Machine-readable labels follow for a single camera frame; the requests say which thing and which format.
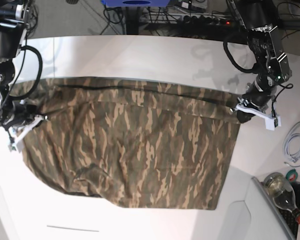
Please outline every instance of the coiled cable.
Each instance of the coiled cable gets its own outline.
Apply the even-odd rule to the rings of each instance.
[[[297,139],[300,140],[300,133],[296,132],[297,129],[300,128],[300,121],[298,121],[292,128],[291,130],[288,132],[288,134],[286,135],[283,145],[282,145],[282,153],[284,155],[284,157],[289,160],[290,162],[296,163],[299,159],[300,159],[300,147],[299,149],[295,152],[295,153],[291,153],[290,151],[290,144],[292,143],[292,141],[295,141]],[[293,168],[298,168],[300,167],[300,165],[291,165],[288,162],[284,162],[286,165],[293,167]]]

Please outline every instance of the wire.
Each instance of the wire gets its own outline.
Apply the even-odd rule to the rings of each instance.
[[[176,22],[178,22],[178,19],[177,18],[175,18],[174,16],[172,16],[170,13],[168,13],[168,11],[166,10],[166,11],[164,11],[164,14],[167,16],[170,16],[170,17],[172,17]]]
[[[9,98],[12,101],[19,101],[19,100],[26,99],[26,98],[28,98],[36,90],[36,88],[37,88],[37,86],[38,86],[38,84],[40,82],[40,78],[41,78],[41,74],[42,74],[42,69],[43,69],[42,57],[41,57],[40,52],[37,49],[35,49],[32,46],[28,46],[28,45],[23,46],[22,49],[23,50],[29,50],[29,51],[33,52],[37,56],[38,61],[39,61],[39,70],[38,70],[36,79],[34,81],[33,86],[31,87],[31,89],[26,94],[21,95],[21,96],[9,96]]]
[[[174,6],[174,8],[175,9],[177,9],[179,12],[181,12],[181,13],[183,13],[183,14],[190,14],[190,11],[185,11],[185,10],[183,10],[181,7],[179,7],[179,6]]]
[[[213,10],[211,12],[211,18],[213,19],[214,17],[216,17],[217,19],[225,19],[225,20],[229,20],[229,17],[231,17],[231,19],[232,19],[231,15],[228,15],[228,14],[226,14],[224,12]]]
[[[158,21],[159,15],[160,15],[160,11],[161,11],[161,7],[159,7],[158,15],[156,16],[156,19],[155,19],[154,23],[156,23]]]
[[[229,12],[230,12],[233,20],[237,23],[238,20],[235,17],[234,9],[232,8],[231,4],[229,3],[229,0],[225,0],[225,3],[226,3],[227,8],[229,9]]]
[[[276,14],[279,16],[279,6],[282,5],[282,4],[290,4],[290,5],[294,5],[296,6],[297,8],[300,9],[300,6],[298,4],[295,4],[295,3],[292,3],[292,2],[287,2],[287,1],[283,1],[283,2],[280,2],[277,6],[276,6]]]
[[[283,38],[281,38],[281,40],[283,40],[283,39],[287,38],[288,36],[290,36],[290,35],[292,35],[292,34],[295,34],[295,33],[297,33],[297,32],[299,32],[299,30],[296,30],[296,31],[287,33]]]
[[[292,14],[292,13],[280,13],[279,15],[286,15],[286,16],[296,16],[296,17],[300,17],[300,15],[298,15],[298,14]]]
[[[27,25],[27,38],[32,38],[38,28],[39,23],[39,10],[38,6],[33,1],[30,2],[30,6],[33,7],[33,11],[30,16],[29,24]]]
[[[229,48],[228,48],[228,42],[233,38],[233,37],[236,37],[236,36],[241,36],[241,37],[244,37],[244,33],[240,32],[240,31],[234,31],[233,33],[229,34],[228,36],[226,36],[223,40],[223,49],[224,49],[224,52],[225,54],[227,55],[227,57],[229,58],[230,62],[232,63],[232,65],[238,69],[240,72],[242,73],[245,73],[245,74],[258,74],[260,73],[261,69],[260,69],[260,66],[258,63],[255,63],[253,65],[252,68],[250,69],[246,69],[246,68],[243,68],[241,67],[239,64],[236,63],[234,57],[232,56],[231,52],[229,51]]]
[[[148,11],[149,11],[150,22],[153,24],[150,7],[148,7]]]
[[[165,15],[166,22],[167,22],[168,24],[171,24],[171,20],[169,19],[168,14],[167,14],[167,12],[166,12],[165,10],[163,11],[163,14]]]
[[[279,95],[286,89],[292,89],[294,87],[294,85],[292,83],[289,83],[288,85],[284,86],[282,84],[278,84],[278,86],[282,87],[281,91],[275,96],[275,98],[272,100],[272,104],[271,104],[271,112],[272,112],[272,116],[275,118],[276,115],[276,110],[275,110],[275,103],[277,102],[277,98],[279,97]]]
[[[104,10],[103,10],[103,15],[107,20],[108,25],[105,27],[105,29],[108,28],[108,26],[110,25],[110,23],[112,24],[121,24],[122,27],[122,34],[125,35],[126,34],[126,29],[125,29],[125,25],[123,23],[123,19],[124,19],[124,13],[121,9],[121,7],[107,7],[106,5],[103,5]],[[112,15],[112,18],[115,19],[116,15],[118,17],[118,21],[113,21],[111,20],[111,16],[110,16],[110,12],[114,12]]]
[[[85,10],[97,21],[97,19],[88,11],[88,8],[83,4],[83,2],[90,8],[91,11],[93,11],[95,14],[97,14],[102,20],[104,20],[106,23],[108,23],[107,19],[104,18],[99,12],[97,12],[87,0],[80,1],[81,5],[85,8]],[[118,34],[118,31],[115,27],[113,27],[110,24],[110,28],[115,32],[115,34]]]
[[[143,91],[147,93],[156,93],[156,94],[162,94],[163,92],[160,92],[158,90],[152,90],[152,89],[142,89],[142,88],[136,88],[136,87],[130,87],[130,86],[122,86],[122,85],[117,85],[117,86],[101,86],[101,87],[95,87],[95,86],[85,86],[85,85],[77,85],[77,84],[71,84],[71,85],[66,85],[66,84],[58,84],[57,85],[60,88],[67,88],[67,89],[82,89],[82,90],[89,90],[89,91],[100,91],[100,90],[111,90],[111,89],[125,89],[125,90],[131,90],[131,91]],[[184,98],[190,98],[190,99],[197,99],[197,100],[204,100],[204,101],[209,101],[206,98],[198,98],[196,96],[192,96],[191,92],[184,92],[183,94],[176,94],[176,93],[170,93],[170,92],[164,92],[165,95],[169,96],[178,96],[178,97],[184,97]]]
[[[283,38],[281,38],[281,40],[285,39],[286,37],[292,35],[292,34],[295,34],[297,32],[300,32],[300,30],[296,30],[296,31],[293,31],[293,32],[290,32],[290,33],[287,33]]]
[[[217,14],[219,14],[219,15],[225,15],[225,16],[230,16],[230,15],[231,15],[231,14],[229,15],[229,13],[227,13],[226,11],[222,12],[222,11],[216,11],[216,10],[213,10],[213,11],[212,11],[212,14],[213,14],[213,13],[217,13]]]
[[[28,43],[28,37],[27,37],[27,35],[25,35],[25,45],[24,45],[24,47],[27,46],[27,43]],[[6,97],[4,98],[4,100],[3,100],[2,104],[1,104],[0,110],[2,110],[2,108],[5,106],[7,100],[8,100],[8,98],[9,98],[11,92],[12,92],[12,89],[14,88],[16,82],[18,81],[18,79],[19,79],[19,77],[20,77],[20,74],[21,74],[21,72],[22,72],[22,69],[24,68],[25,59],[26,59],[26,51],[27,51],[27,49],[24,48],[24,49],[21,49],[21,50],[23,50],[24,53],[23,53],[23,59],[22,59],[22,64],[21,64],[21,67],[20,67],[20,71],[19,71],[18,75],[16,76],[15,80],[13,81],[11,87],[9,88],[8,94],[7,94]]]
[[[300,159],[300,147],[299,150],[296,151],[295,153],[290,152],[290,144],[293,140],[299,139],[300,140],[300,133],[296,133],[297,129],[300,128],[300,121],[297,122],[291,130],[288,132],[286,135],[283,145],[282,145],[282,153],[284,157],[289,160],[290,162],[296,163]],[[293,167],[293,168],[298,168],[300,165],[292,166],[288,162],[284,162],[286,165]]]
[[[99,233],[98,230],[86,230],[86,229],[71,228],[71,227],[64,227],[64,226],[52,226],[52,225],[47,225],[47,227],[48,227],[48,228],[55,228],[55,229],[65,229],[65,230],[75,230],[75,231],[85,231],[85,232]]]

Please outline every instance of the camouflage cloth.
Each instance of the camouflage cloth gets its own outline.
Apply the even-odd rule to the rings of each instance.
[[[24,139],[24,162],[65,194],[126,208],[214,210],[240,128],[229,111],[236,97],[157,82],[42,80],[29,102],[49,121]]]

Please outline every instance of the black cable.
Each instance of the black cable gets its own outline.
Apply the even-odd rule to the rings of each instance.
[[[122,28],[122,34],[125,35],[126,29],[125,29],[125,25],[123,22],[124,13],[122,11],[122,8],[121,7],[107,7],[106,5],[103,5],[103,6],[104,6],[103,15],[106,18],[108,24],[110,24],[110,23],[115,24],[115,25],[120,24],[121,28]],[[115,18],[115,15],[117,15],[118,21],[111,20],[110,12],[112,12],[112,11],[114,12],[112,15],[113,19]]]
[[[190,99],[197,99],[197,100],[202,100],[206,102],[211,102],[211,100],[208,100],[204,97],[196,97],[192,96],[191,94],[195,94],[195,92],[184,92],[183,94],[176,94],[176,93],[170,93],[170,92],[160,92],[158,90],[151,90],[151,89],[142,89],[142,88],[136,88],[136,87],[130,87],[130,86],[99,86],[99,87],[94,87],[94,86],[85,86],[85,85],[76,85],[76,84],[58,84],[57,85],[59,88],[66,88],[66,89],[82,89],[82,90],[88,90],[88,91],[100,91],[100,90],[112,90],[112,89],[125,89],[125,90],[131,90],[131,91],[143,91],[147,93],[155,93],[155,94],[165,94],[165,95],[170,95],[170,96],[178,96],[178,97],[184,97],[184,98],[190,98]]]
[[[260,91],[260,92],[248,92],[242,95],[243,99],[257,98],[257,97],[270,97],[270,91]]]
[[[293,32],[290,32],[290,33],[286,34],[283,38],[281,38],[281,40],[283,40],[283,39],[285,39],[286,37],[288,37],[288,36],[290,36],[290,35],[292,35],[292,34],[295,34],[295,33],[297,33],[297,32],[300,32],[300,30],[296,30],[296,31],[293,31]]]
[[[103,35],[109,26],[110,26],[110,21],[108,21],[105,28],[100,32],[99,35]]]
[[[190,14],[190,13],[204,14],[203,11],[195,10],[195,9],[192,9],[192,8],[186,8],[186,7],[183,7],[183,6],[174,6],[174,8],[179,10],[179,12],[181,12],[181,13],[184,13],[184,12],[188,11],[187,12],[188,14]]]
[[[164,13],[165,13],[166,15],[172,17],[176,22],[178,22],[178,19],[175,18],[174,16],[172,16],[168,11],[165,11]]]
[[[28,37],[27,37],[27,35],[25,35],[25,45],[24,45],[23,47],[26,47],[26,46],[27,46],[27,43],[28,43]],[[20,71],[19,71],[18,75],[16,76],[15,80],[13,81],[11,87],[9,88],[8,94],[7,94],[6,97],[4,98],[4,100],[3,100],[2,104],[1,104],[0,110],[2,110],[2,108],[5,106],[7,100],[8,100],[8,98],[9,98],[11,92],[12,92],[12,89],[14,88],[16,82],[18,81],[18,79],[19,79],[19,77],[20,77],[20,74],[21,74],[21,72],[22,72],[22,69],[24,68],[25,59],[26,59],[26,51],[27,51],[27,49],[26,49],[26,48],[24,48],[24,49],[21,48],[21,50],[24,51],[24,53],[23,53],[23,59],[22,59],[22,64],[21,64],[21,67],[20,67]]]
[[[225,15],[225,16],[229,15],[226,11],[216,11],[216,10],[213,10],[211,13],[212,13],[212,14],[213,14],[213,13],[217,13],[217,14],[219,14],[219,15]]]
[[[238,21],[237,21],[237,18],[235,17],[234,9],[232,8],[231,4],[229,3],[229,0],[225,0],[225,3],[226,3],[227,8],[228,8],[229,11],[230,11],[230,14],[231,14],[233,20],[234,20],[235,22],[238,22]]]
[[[282,87],[281,91],[275,96],[275,98],[272,100],[271,104],[271,110],[272,110],[272,116],[275,118],[276,117],[276,111],[275,111],[275,106],[274,104],[277,102],[277,98],[279,95],[286,89],[292,89],[294,85],[292,83],[289,83],[288,85],[284,86],[282,84],[278,84],[278,86]]]
[[[296,31],[287,33],[283,38],[281,38],[281,40],[283,40],[283,39],[285,39],[285,38],[289,37],[290,35],[295,34],[295,33],[297,33],[297,32],[299,32],[299,30],[296,30]]]
[[[39,82],[40,82],[40,78],[41,78],[41,74],[42,74],[42,69],[43,69],[43,61],[42,61],[42,57],[41,57],[41,54],[40,52],[35,49],[34,47],[32,46],[23,46],[21,49],[24,49],[24,50],[29,50],[31,52],[33,52],[37,58],[38,58],[38,61],[39,61],[39,69],[38,69],[38,73],[37,73],[37,76],[36,76],[36,79],[34,81],[34,84],[33,86],[31,87],[31,89],[24,95],[21,95],[21,96],[9,96],[9,98],[12,100],[12,101],[19,101],[19,100],[23,100],[23,99],[26,99],[28,98],[37,88]]]
[[[300,17],[300,15],[298,15],[298,14],[292,14],[292,13],[280,13],[279,15],[286,15],[286,16],[296,16],[296,17]]]
[[[239,66],[234,57],[232,56],[231,52],[229,51],[229,48],[228,48],[228,42],[235,36],[244,36],[244,34],[242,32],[239,32],[239,31],[235,31],[233,33],[231,33],[230,35],[226,36],[224,41],[223,41],[223,49],[225,51],[225,54],[227,55],[227,57],[229,58],[230,62],[232,63],[232,65],[238,69],[239,71],[245,73],[245,74],[258,74],[260,72],[260,67],[259,67],[259,64],[258,63],[255,63],[253,65],[252,68],[250,69],[245,69],[241,66]]]
[[[211,18],[212,18],[212,19],[213,19],[213,18],[223,19],[222,17],[214,16],[214,13],[216,13],[216,14],[218,14],[218,15],[223,15],[224,18],[227,18],[227,17],[228,17],[227,14],[225,14],[224,12],[220,12],[220,11],[215,11],[215,10],[213,10],[213,11],[211,12]]]
[[[150,7],[148,7],[148,11],[149,11],[150,22],[153,24]]]
[[[279,6],[282,5],[282,4],[290,4],[290,5],[294,5],[296,6],[297,8],[300,9],[300,6],[295,4],[295,3],[292,3],[292,2],[288,2],[288,1],[283,1],[283,2],[280,2],[277,6],[276,6],[276,14],[279,16]]]
[[[87,7],[82,3],[84,2],[89,8],[91,11],[93,11],[95,14],[97,14],[102,20],[104,20],[107,24],[108,24],[108,21],[107,19],[105,19],[99,12],[97,12],[88,2],[87,0],[83,0],[83,1],[80,1],[81,5],[85,8],[85,10],[94,18],[94,16],[88,11]],[[111,24],[110,24],[110,28],[115,32],[115,34],[118,34],[117,30],[115,27],[113,27]]]
[[[29,24],[27,26],[26,36],[28,39],[33,37],[35,31],[38,28],[38,22],[39,22],[39,10],[37,5],[35,5],[33,1],[31,1],[30,6],[33,7],[33,11],[30,16]]]
[[[160,16],[160,12],[161,12],[161,7],[159,7],[158,15],[156,16],[156,19],[154,20],[154,23],[156,23],[158,21],[159,16]]]

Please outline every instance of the white tabletop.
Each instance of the white tabletop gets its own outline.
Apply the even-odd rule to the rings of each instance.
[[[78,36],[35,39],[29,40],[28,44],[38,48],[42,54],[42,79],[117,77],[177,83],[242,94],[246,90],[246,84],[251,83],[256,77],[236,70],[224,53],[222,43],[217,41],[155,36]],[[237,63],[246,68],[253,65],[255,59],[247,46],[230,45],[230,51]],[[22,55],[21,53],[14,60],[17,69],[21,65]],[[89,214],[96,214],[98,218],[103,219],[93,219],[94,223],[98,222],[101,229],[109,232],[109,238],[102,239],[114,239],[119,233],[129,236],[130,239],[140,239],[140,234],[149,233],[151,222],[152,232],[146,236],[142,235],[143,239],[202,240],[208,236],[209,239],[215,240],[218,238],[228,206],[245,199],[252,176],[263,180],[268,173],[278,171],[286,173],[290,168],[283,163],[285,159],[281,151],[282,143],[291,126],[300,120],[300,56],[288,55],[288,58],[293,72],[289,82],[294,84],[294,88],[284,91],[278,98],[277,110],[282,117],[282,127],[275,131],[266,130],[264,121],[257,117],[241,125],[228,175],[215,211],[121,209],[104,202],[103,199],[80,198],[80,203],[84,201],[85,206],[79,209],[93,206],[86,210]],[[20,80],[33,80],[37,69],[36,57],[27,52]],[[4,162],[0,162],[0,168],[8,171],[11,176],[16,175],[14,169],[7,170]],[[25,176],[35,181],[35,177],[29,173]],[[18,182],[18,177],[15,178],[16,182],[6,182],[0,177],[0,185],[12,209],[11,214],[15,221],[20,220],[20,215],[34,217],[34,213],[30,211],[24,212],[24,209],[21,211],[20,206],[26,208],[27,205],[22,200],[14,198],[15,191],[7,190],[13,186],[20,186],[21,183],[24,185],[30,180],[20,179]],[[18,191],[33,201],[42,201],[36,194],[40,196],[43,193],[46,196],[52,194],[50,189],[48,192],[42,185],[37,185],[31,190],[32,194],[22,187]],[[69,196],[56,193],[52,195],[53,198],[45,199],[46,206],[38,211],[48,216],[54,224],[60,225],[65,222],[60,215],[64,215],[70,204],[75,211],[74,206],[78,202]],[[107,217],[109,212],[116,217]],[[85,221],[91,219],[87,217],[87,213],[83,214],[78,210],[79,219]],[[19,229],[23,229],[26,235],[25,226],[19,224]],[[111,231],[108,224],[118,227],[117,231]]]

